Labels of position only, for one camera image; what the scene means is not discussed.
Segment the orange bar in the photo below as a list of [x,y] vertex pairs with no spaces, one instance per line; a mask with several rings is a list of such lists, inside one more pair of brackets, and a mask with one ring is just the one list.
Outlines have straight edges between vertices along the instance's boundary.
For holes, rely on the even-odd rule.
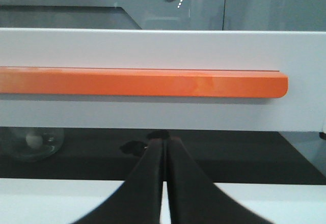
[[278,98],[279,71],[0,67],[0,93]]

